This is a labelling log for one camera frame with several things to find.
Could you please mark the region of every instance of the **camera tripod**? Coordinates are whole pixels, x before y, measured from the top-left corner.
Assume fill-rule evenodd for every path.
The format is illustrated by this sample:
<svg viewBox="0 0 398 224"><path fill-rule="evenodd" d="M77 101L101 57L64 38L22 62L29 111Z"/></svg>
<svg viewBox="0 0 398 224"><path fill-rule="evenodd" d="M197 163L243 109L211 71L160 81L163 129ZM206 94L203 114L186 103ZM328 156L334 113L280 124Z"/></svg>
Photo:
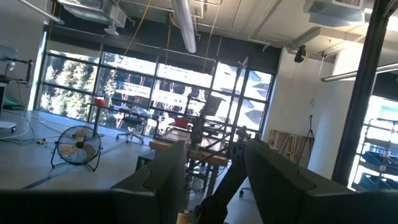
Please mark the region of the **camera tripod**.
<svg viewBox="0 0 398 224"><path fill-rule="evenodd" d="M313 131L312 131L312 115L310 115L310 129L308 130L307 137L305 138L305 142L304 142L303 148L302 148L302 150L300 152L300 157L298 157L297 164L300 163L300 160L301 160L301 157L303 156L303 152L304 152L304 149L305 149L305 145L307 144L307 141L310 144L310 154L309 154L309 156L311 156L313 143L315 142L315 136L313 135Z"/></svg>

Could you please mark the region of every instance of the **workbench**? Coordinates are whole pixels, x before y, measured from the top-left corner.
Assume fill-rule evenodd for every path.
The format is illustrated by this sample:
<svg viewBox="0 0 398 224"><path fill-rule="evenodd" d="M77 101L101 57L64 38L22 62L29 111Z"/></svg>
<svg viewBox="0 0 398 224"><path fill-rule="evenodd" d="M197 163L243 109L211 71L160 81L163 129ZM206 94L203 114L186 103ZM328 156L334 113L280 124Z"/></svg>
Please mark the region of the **workbench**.
<svg viewBox="0 0 398 224"><path fill-rule="evenodd" d="M203 136L202 142L198 149L194 149L190 144L190 133L179 130L179 129L170 129L160 137L156 137L149 143L149 147L156 151L156 154L168 149L174 142L184 140L187 144L187 150L189 152L188 158L191 160L199 161L204 159L206 156L211 154L211 151L219 151L224 147L223 142L219 142L215 144L213 147L209 148L210 151L203 151L203 149L213 142L216 141L215 138L211 138L208 136ZM210 166L213 167L213 171L211 172L210 183L207 190L207 196L212 195L214 191L214 187L216 184L216 179L218 176L218 169L221 167L226 167L228 165L228 158L226 156L213 156L205 160L208 163L208 168L206 170L206 177L208 177L210 173ZM207 181L205 180L203 183L203 189L206 187Z"/></svg>

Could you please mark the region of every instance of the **air duct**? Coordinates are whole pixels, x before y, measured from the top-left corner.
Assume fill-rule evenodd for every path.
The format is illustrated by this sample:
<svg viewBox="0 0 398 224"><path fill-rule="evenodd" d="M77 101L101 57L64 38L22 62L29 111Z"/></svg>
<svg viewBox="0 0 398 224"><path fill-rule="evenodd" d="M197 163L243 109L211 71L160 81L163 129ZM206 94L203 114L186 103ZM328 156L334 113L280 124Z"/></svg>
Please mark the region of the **air duct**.
<svg viewBox="0 0 398 224"><path fill-rule="evenodd" d="M195 53L197 45L195 42L195 31L191 16L191 9L188 0L172 0L174 14L180 24L182 38L188 52Z"/></svg>
<svg viewBox="0 0 398 224"><path fill-rule="evenodd" d="M309 22L329 27L350 26L364 22L364 0L306 0L304 12Z"/></svg>
<svg viewBox="0 0 398 224"><path fill-rule="evenodd" d="M91 22L122 27L127 16L110 0L57 0L74 16Z"/></svg>
<svg viewBox="0 0 398 224"><path fill-rule="evenodd" d="M398 70L397 62L379 66L376 70L376 74L383 73L383 72L390 72L390 71L394 71L394 70ZM340 74L340 75L332 75L332 76L329 76L326 78L321 78L321 81L322 82L333 82L333 81L338 81L338 80L344 80L347 78L354 78L354 77L356 77L357 72L358 71L348 72L348 73L344 73L344 74Z"/></svg>

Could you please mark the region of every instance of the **storage rack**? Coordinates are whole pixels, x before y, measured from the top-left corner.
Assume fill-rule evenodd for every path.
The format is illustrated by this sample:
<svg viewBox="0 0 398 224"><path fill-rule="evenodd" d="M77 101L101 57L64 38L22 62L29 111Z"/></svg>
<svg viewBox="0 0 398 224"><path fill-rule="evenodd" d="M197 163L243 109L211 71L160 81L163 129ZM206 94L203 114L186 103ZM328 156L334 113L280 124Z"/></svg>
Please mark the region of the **storage rack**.
<svg viewBox="0 0 398 224"><path fill-rule="evenodd" d="M379 126L372 125L371 121L374 121L374 120L390 122L392 124L392 128L387 129L387 128L382 128ZM369 121L369 124L365 124L367 129L366 129L364 141L362 143L361 152L357 153L357 155L359 155L361 157L358 162L358 166L356 168L355 177L358 173L359 166L362 166L367 169L378 172L379 175L377 177L375 177L375 176L369 177L367 174L363 173L363 176L361 177L361 180L358 184L356 184L354 182L352 183L352 185L351 185L352 188L354 188L355 190L357 190L359 192L363 192L363 191L367 191L367 190L388 189L388 188L398 189L397 182L394 182L393 180L389 179L388 182L390 184L388 184L387 182L384 182L382 180L383 174L398 175L398 158L390 156L391 149L398 150L398 144L394 144L391 142L392 135L397 132L395 130L395 126L397 126L397 125L398 125L398 121L382 119L382 118L371 119ZM376 128L376 129L380 129L380 130L384 130L384 131L389 131L390 132L389 140L383 141L380 139L368 138L370 128ZM364 152L364 146L366 144L370 144L373 147L375 147L376 149L380 149L383 151L382 161L377 160L377 158L374 158L374 160L370 159L370 158L372 158L370 153L373 153L373 152L369 152L369 151ZM368 158L367 161L361 160L361 159L365 159L364 156L366 156Z"/></svg>

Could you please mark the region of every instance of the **gray floor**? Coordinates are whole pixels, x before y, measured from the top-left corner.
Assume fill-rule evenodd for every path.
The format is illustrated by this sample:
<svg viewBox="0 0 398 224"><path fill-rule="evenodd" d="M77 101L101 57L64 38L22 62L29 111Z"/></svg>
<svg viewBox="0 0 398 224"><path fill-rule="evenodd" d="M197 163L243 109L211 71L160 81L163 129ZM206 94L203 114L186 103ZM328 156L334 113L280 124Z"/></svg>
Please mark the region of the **gray floor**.
<svg viewBox="0 0 398 224"><path fill-rule="evenodd" d="M27 130L27 122L21 114L18 111L3 111L1 114L2 121L17 123L14 136ZM0 142L0 177L2 178L0 189L108 189L131 175L136 167L137 157L150 151L147 146L150 139L146 139L144 145L126 144L122 139L115 140L118 131L99 128L99 133L105 134L105 137L101 138L103 154L96 172L83 166L71 165L52 169L50 160L54 142L60 135L59 132L70 126L85 124L38 111L31 111L29 114L36 138L46 138L48 144L18 146L9 142ZM11 136L10 130L0 129L0 139L9 136ZM29 129L28 132L16 138L31 139L32 137L33 132ZM60 158L55 156L55 160L60 161ZM223 174L218 177L216 186ZM194 187L200 186L201 184L197 182ZM248 186L249 183L246 180L242 187ZM192 210L204 197L205 193L191 194L188 209ZM228 211L226 219L228 223L262 223L250 192L246 192L243 198L239 198L236 194L228 205Z"/></svg>

